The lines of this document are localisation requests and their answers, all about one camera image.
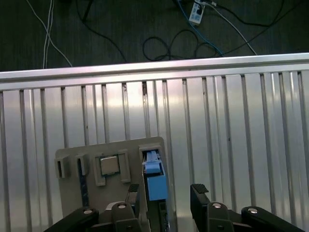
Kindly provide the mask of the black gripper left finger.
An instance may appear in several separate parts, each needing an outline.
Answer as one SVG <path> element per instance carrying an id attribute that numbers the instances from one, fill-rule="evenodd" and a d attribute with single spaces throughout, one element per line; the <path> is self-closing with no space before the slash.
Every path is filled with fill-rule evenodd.
<path id="1" fill-rule="evenodd" d="M 113 202 L 104 212 L 79 208 L 52 225 L 47 232 L 141 232 L 139 184 L 131 184 L 124 202 Z"/>

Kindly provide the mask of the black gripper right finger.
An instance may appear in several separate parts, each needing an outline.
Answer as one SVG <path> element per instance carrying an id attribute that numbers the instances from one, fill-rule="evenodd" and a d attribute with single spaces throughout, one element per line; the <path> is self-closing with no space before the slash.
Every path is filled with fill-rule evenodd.
<path id="1" fill-rule="evenodd" d="M 203 184 L 190 186 L 190 209 L 200 232 L 301 232 L 302 229 L 275 214 L 248 206 L 241 213 L 228 209 L 219 202 L 211 202 Z"/>

